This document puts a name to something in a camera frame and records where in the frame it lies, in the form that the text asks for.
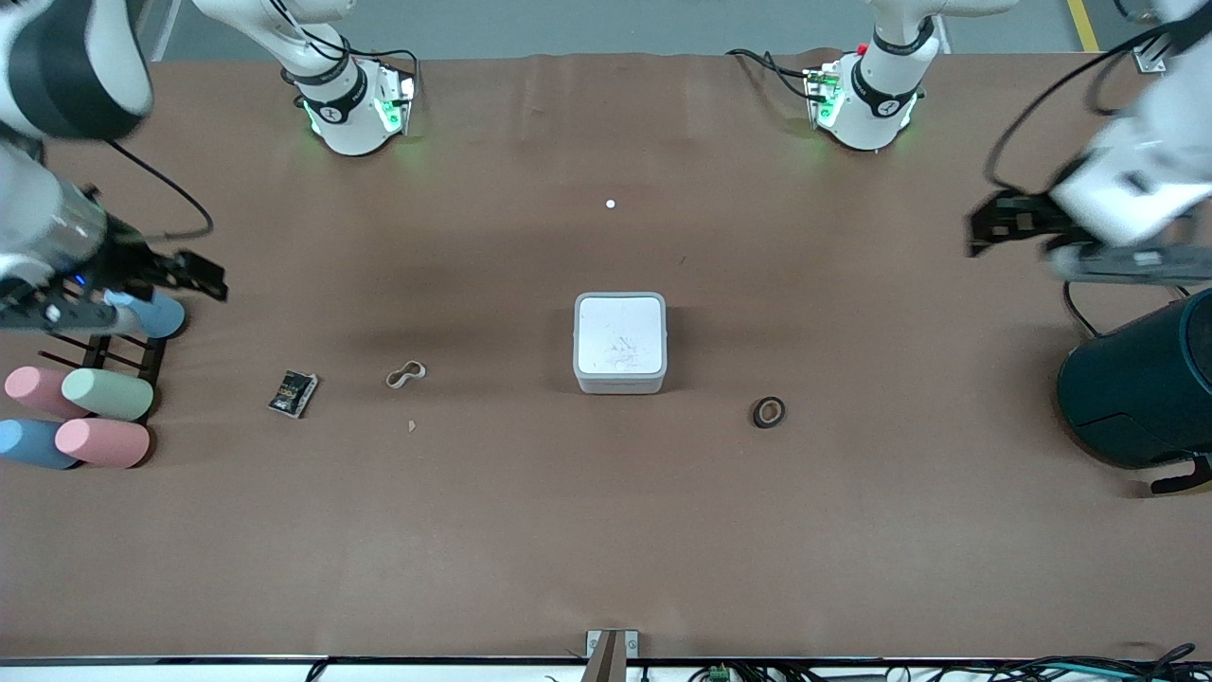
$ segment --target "table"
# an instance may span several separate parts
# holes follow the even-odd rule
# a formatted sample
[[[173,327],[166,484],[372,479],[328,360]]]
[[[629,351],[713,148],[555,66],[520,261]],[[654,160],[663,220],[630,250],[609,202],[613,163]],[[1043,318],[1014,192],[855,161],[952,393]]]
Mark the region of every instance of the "table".
[[[156,64],[130,148],[215,213],[190,247],[231,297],[188,300],[145,468],[0,466],[0,653],[1212,644],[1212,503],[1137,499],[1153,475],[1075,447],[1059,283],[1035,245],[964,254],[985,150],[1081,58],[941,58],[879,155],[733,58],[431,63],[413,136],[362,159],[307,132],[275,64]],[[1088,138],[1079,96],[1008,176],[1042,185]],[[196,222],[103,145],[50,157],[148,233]],[[579,394],[590,290],[664,294],[661,395]],[[1166,299],[1075,296],[1104,326]],[[0,369],[46,344],[6,337]],[[429,377],[385,389],[407,360]],[[301,422],[265,407],[287,369],[322,378]],[[789,415],[759,431],[768,395]]]

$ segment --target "yellow floor line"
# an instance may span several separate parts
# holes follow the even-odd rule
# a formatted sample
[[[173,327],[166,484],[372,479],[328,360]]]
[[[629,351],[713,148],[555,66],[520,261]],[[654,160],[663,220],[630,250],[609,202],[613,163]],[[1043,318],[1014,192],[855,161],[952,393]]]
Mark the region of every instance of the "yellow floor line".
[[[1090,25],[1086,4],[1082,0],[1068,1],[1069,13],[1073,15],[1073,25],[1077,29],[1077,38],[1081,40],[1081,48],[1086,52],[1100,52],[1098,38],[1094,36],[1094,27]]]

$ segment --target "white robotic arm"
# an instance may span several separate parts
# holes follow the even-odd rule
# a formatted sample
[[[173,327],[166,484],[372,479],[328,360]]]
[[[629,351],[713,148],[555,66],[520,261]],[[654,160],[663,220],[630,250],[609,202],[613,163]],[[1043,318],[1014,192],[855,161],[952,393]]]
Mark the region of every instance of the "white robotic arm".
[[[128,310],[99,299],[105,290],[149,298],[160,285],[227,296],[223,268],[188,251],[152,251],[92,193],[25,151],[30,139],[114,141],[150,109],[124,0],[0,8],[0,328],[132,329]]]
[[[255,40],[299,88],[311,128],[333,151],[358,156],[407,132],[416,74],[350,53],[326,22],[356,0],[194,0],[201,12]]]
[[[880,149],[896,138],[917,102],[921,79],[938,55],[934,15],[979,17],[1018,0],[864,0],[875,11],[875,34],[865,53],[822,67],[810,92],[808,115],[818,127],[854,149]]]
[[[970,254],[1053,234],[1046,252],[1062,279],[1212,280],[1212,250],[1195,242],[1191,214],[1212,196],[1212,0],[1170,0],[1157,10],[1168,19],[1167,75],[1111,119],[1046,193],[1006,189],[973,212]],[[1191,219],[1167,236],[1180,218]]]

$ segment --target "black cable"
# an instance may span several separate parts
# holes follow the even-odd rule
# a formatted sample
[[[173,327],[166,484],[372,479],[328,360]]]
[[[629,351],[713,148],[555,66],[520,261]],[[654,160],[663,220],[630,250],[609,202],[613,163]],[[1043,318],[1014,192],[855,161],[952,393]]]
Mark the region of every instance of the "black cable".
[[[824,677],[817,675],[816,672],[813,672],[811,667],[806,665],[789,661],[785,664],[785,666],[791,670],[791,675],[788,678],[794,680],[795,682],[828,682]],[[779,672],[782,672],[783,676],[787,676],[785,671],[779,670]]]
[[[1011,141],[1014,133],[1018,132],[1018,128],[1022,127],[1023,124],[1027,122],[1027,119],[1030,118],[1030,115],[1034,114],[1035,110],[1040,108],[1040,104],[1042,104],[1048,97],[1054,94],[1058,90],[1068,85],[1069,81],[1071,81],[1073,79],[1097,67],[1098,64],[1102,64],[1108,59],[1115,58],[1121,52],[1131,51],[1137,45],[1140,45],[1147,40],[1150,40],[1153,38],[1156,38],[1159,35],[1170,31],[1172,28],[1173,24],[1170,23],[1150,28],[1149,30],[1140,33],[1134,38],[1125,40],[1124,42],[1116,45],[1115,47],[1111,47],[1107,52],[1103,52],[1102,55],[1094,57],[1093,59],[1086,62],[1085,64],[1073,69],[1068,74],[1060,76],[1060,80],[1057,80],[1051,86],[1048,86],[1047,90],[1041,92],[1035,99],[1031,101],[1030,104],[1027,105],[1025,109],[1022,110],[1022,113],[1018,114],[1018,118],[1016,118],[1014,121],[1010,124],[1010,126],[997,138],[997,142],[994,143],[993,148],[989,149],[989,156],[985,159],[985,166],[984,166],[985,179],[988,179],[990,183],[997,187],[1001,187],[1002,189],[1010,189],[1018,194],[1028,194],[1028,191],[1022,187],[1018,187],[1017,184],[1011,184],[1010,182],[1006,182],[1005,179],[1001,179],[997,176],[997,161],[1001,160],[1001,154],[1006,150],[1006,144]]]
[[[727,52],[725,52],[725,55],[727,55],[728,57],[748,57],[770,70],[778,70],[785,75],[804,78],[804,73],[801,71],[776,64],[774,59],[772,58],[768,51],[765,55],[759,56],[758,52],[738,47],[736,50],[728,50]]]
[[[1086,667],[1104,667],[1108,670],[1126,672],[1128,675],[1140,675],[1145,665],[1143,663],[1132,663],[1132,661],[1124,661],[1117,659],[1098,658],[1098,657],[1064,658],[1060,660],[1077,665],[1084,665]]]
[[[897,666],[897,667],[890,667],[890,669],[885,670],[884,671],[884,682],[892,682],[892,671],[893,670],[904,670],[905,671],[905,678],[904,678],[903,682],[913,682],[913,670],[908,665],[901,665],[901,666]]]
[[[993,675],[989,676],[989,682],[994,682],[1000,675],[1006,675],[1006,677],[1002,680],[997,680],[997,682],[1008,682],[1008,681],[1053,682],[1054,680],[1058,680],[1068,674],[1069,674],[1068,670],[1060,670],[1057,672],[1048,674],[1044,670],[1036,670],[1035,667],[1024,667],[1023,670],[1019,671],[1011,670],[1008,672],[994,672]]]
[[[756,52],[753,52],[753,51],[749,51],[749,50],[741,50],[741,48],[738,48],[738,50],[728,50],[726,52],[726,55],[730,56],[730,57],[748,57],[748,58],[758,62],[759,64],[761,64],[762,68],[774,71],[774,75],[778,76],[778,80],[783,81],[783,85],[785,85],[788,90],[790,90],[791,92],[794,92],[800,98],[807,99],[810,102],[824,102],[825,101],[825,98],[822,97],[822,96],[819,96],[819,94],[810,94],[807,92],[804,92],[802,90],[800,90],[799,87],[796,87],[795,85],[793,85],[791,81],[787,80],[787,76],[789,76],[789,75],[794,76],[794,78],[804,78],[804,71],[797,71],[797,70],[794,70],[794,69],[789,69],[787,67],[778,65],[774,62],[774,56],[771,55],[768,51],[765,52],[761,57],[759,57]]]
[[[324,675],[324,671],[327,669],[328,669],[328,659],[315,661],[311,665],[311,670],[307,671],[307,677],[303,678],[303,682],[315,682],[316,680],[320,678],[321,675]]]
[[[291,25],[297,25],[295,21],[291,18],[290,12],[286,11],[286,6],[282,5],[282,0],[269,0],[269,1],[274,6],[274,8],[278,10],[278,13],[281,15],[284,19],[291,22]],[[327,40],[303,28],[302,25],[297,25],[297,28],[301,31],[303,31],[303,35],[308,36],[309,40],[319,42],[325,47],[328,47],[331,50],[337,50],[339,52],[338,56],[333,57],[332,55],[326,53],[324,50],[320,50],[315,45],[311,45],[311,48],[315,50],[316,53],[319,53],[326,59],[339,62],[347,55],[354,55],[356,57],[396,57],[400,55],[405,55],[410,59],[412,59],[412,73],[417,78],[417,80],[421,80],[421,59],[418,59],[417,56],[413,55],[411,50],[387,50],[383,52],[354,50],[353,47],[347,47],[344,45],[333,45],[332,42],[328,42]]]
[[[1005,666],[995,666],[995,665],[991,665],[991,664],[981,664],[979,661],[978,661],[978,665],[983,665],[983,667],[962,666],[962,665],[945,666],[945,667],[939,669],[938,672],[936,672],[933,676],[931,676],[931,678],[927,682],[941,682],[943,680],[943,677],[947,677],[951,672],[989,674],[990,675],[990,680],[993,680],[994,676],[1005,675],[1005,677],[999,678],[997,682],[1027,682],[1028,680],[1040,680],[1041,678],[1041,676],[1037,672],[1035,672],[1035,671],[1028,671],[1025,674],[1019,674],[1019,672],[1017,672],[1014,670],[1007,670]],[[1059,671],[1059,672],[1056,672],[1056,674],[1053,674],[1051,676],[1045,676],[1042,678],[1044,680],[1056,680],[1057,677],[1060,677],[1064,674],[1065,674],[1065,671]]]
[[[166,231],[166,233],[164,233],[164,234],[161,234],[159,236],[147,237],[145,239],[147,241],[149,241],[149,242],[154,242],[154,241],[181,241],[181,240],[184,240],[184,239],[199,239],[201,236],[206,236],[210,233],[215,231],[215,218],[211,217],[211,212],[207,211],[206,206],[204,206],[201,202],[199,202],[198,199],[194,199],[193,194],[190,194],[189,191],[185,191],[185,188],[183,188],[182,185],[179,185],[176,182],[173,182],[173,179],[171,177],[168,177],[168,176],[164,174],[162,172],[158,171],[156,168],[152,167],[152,164],[149,164],[149,162],[144,161],[143,159],[136,156],[130,150],[127,150],[125,147],[122,147],[121,144],[119,144],[118,142],[109,141],[108,144],[110,147],[113,147],[114,150],[116,150],[119,154],[124,155],[127,159],[130,159],[131,161],[133,161],[135,165],[137,165],[141,168],[148,171],[149,173],[154,174],[158,179],[160,179],[160,182],[164,182],[165,184],[167,184],[168,187],[171,187],[177,194],[181,194],[181,197],[184,199],[184,200],[187,200],[187,201],[189,201],[189,204],[191,206],[194,206],[194,208],[196,208],[199,213],[201,213],[202,219],[206,220],[206,225],[205,227],[201,227],[201,228],[198,228],[198,229],[194,229],[194,230],[190,230],[190,231],[177,231],[177,233],[167,233]]]
[[[771,677],[768,672],[754,667],[748,663],[736,661],[733,664],[733,667],[737,669],[738,675],[741,675],[742,670],[745,671],[745,675],[741,675],[741,678],[744,680],[745,682],[776,682],[774,678]]]
[[[1174,682],[1174,661],[1189,657],[1194,651],[1195,644],[1190,642],[1170,649],[1154,663],[1149,672],[1144,675],[1143,682],[1153,682],[1161,674],[1166,675],[1166,682]]]
[[[1090,332],[1092,337],[1102,338],[1103,334],[1099,333],[1097,328],[1094,328],[1094,325],[1090,323],[1090,320],[1086,319],[1086,315],[1081,314],[1081,310],[1077,309],[1077,305],[1074,304],[1071,288],[1073,288],[1073,282],[1069,281],[1068,279],[1065,280],[1064,283],[1060,285],[1060,298],[1064,299],[1065,309],[1069,310],[1069,314],[1073,316],[1073,319],[1076,320],[1079,323],[1081,323],[1086,328],[1086,331]]]
[[[1098,69],[1093,80],[1090,81],[1090,87],[1086,88],[1086,96],[1084,97],[1087,109],[1100,116],[1114,116],[1120,113],[1117,108],[1113,109],[1103,107],[1098,99],[1099,93],[1103,91],[1103,85],[1107,82],[1107,76],[1109,76],[1111,71],[1115,70],[1115,67],[1120,65],[1120,62],[1122,62],[1130,53],[1131,52],[1120,52],[1113,57],[1111,61],[1107,62],[1103,68]]]
[[[742,661],[720,663],[720,665],[736,672],[741,682],[762,682],[761,677]]]
[[[1177,666],[1176,677],[1183,682],[1212,682],[1212,666],[1199,663],[1182,663]]]

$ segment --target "gray floor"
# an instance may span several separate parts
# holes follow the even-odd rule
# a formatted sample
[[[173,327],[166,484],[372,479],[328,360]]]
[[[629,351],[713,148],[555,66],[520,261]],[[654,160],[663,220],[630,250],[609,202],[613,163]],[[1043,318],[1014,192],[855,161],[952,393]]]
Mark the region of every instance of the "gray floor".
[[[189,0],[167,39],[148,35],[172,0],[152,0],[144,45],[165,59],[268,58],[257,45],[202,16]],[[1109,0],[1090,0],[1105,2]],[[572,52],[718,55],[733,47],[795,53],[850,47],[871,34],[862,0],[361,0],[339,30],[362,50],[408,47],[424,59]],[[956,52],[1080,48],[1065,0],[1022,0],[1011,12],[947,19]]]
[[[1128,12],[1148,10],[1147,0],[1124,0],[1124,8]],[[1149,28],[1137,23],[1127,22],[1120,16],[1115,4],[1110,0],[1090,0],[1086,4],[1090,12],[1090,24],[1098,36],[1098,46],[1103,50],[1115,47],[1120,42],[1132,38],[1142,30]]]

